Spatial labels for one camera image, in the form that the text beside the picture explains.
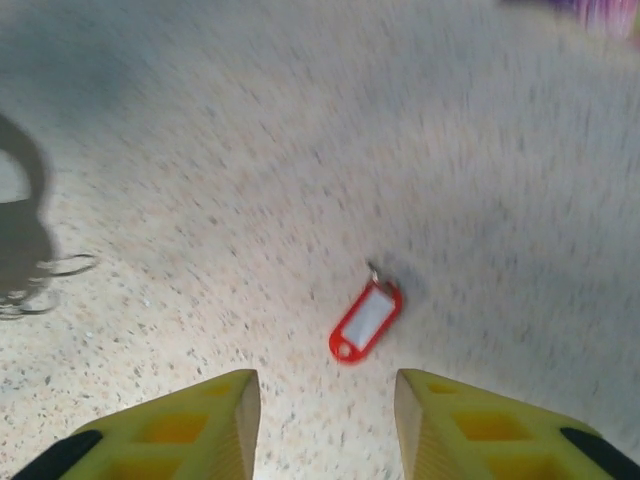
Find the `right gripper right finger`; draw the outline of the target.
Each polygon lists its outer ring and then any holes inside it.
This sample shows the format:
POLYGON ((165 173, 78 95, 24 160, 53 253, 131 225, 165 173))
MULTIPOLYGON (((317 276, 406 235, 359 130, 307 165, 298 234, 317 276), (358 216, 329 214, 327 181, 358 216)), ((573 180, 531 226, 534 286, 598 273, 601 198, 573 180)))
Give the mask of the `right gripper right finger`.
POLYGON ((574 418, 418 369, 396 374, 407 479, 630 479, 633 461, 574 418))

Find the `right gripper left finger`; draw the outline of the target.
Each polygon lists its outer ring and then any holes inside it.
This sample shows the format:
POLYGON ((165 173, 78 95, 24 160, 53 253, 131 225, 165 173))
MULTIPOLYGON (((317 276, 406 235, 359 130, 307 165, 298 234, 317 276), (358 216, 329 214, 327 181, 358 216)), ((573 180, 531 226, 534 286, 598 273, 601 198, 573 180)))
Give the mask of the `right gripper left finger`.
POLYGON ((250 479, 261 416, 259 376, 235 370, 89 422, 18 479, 250 479))

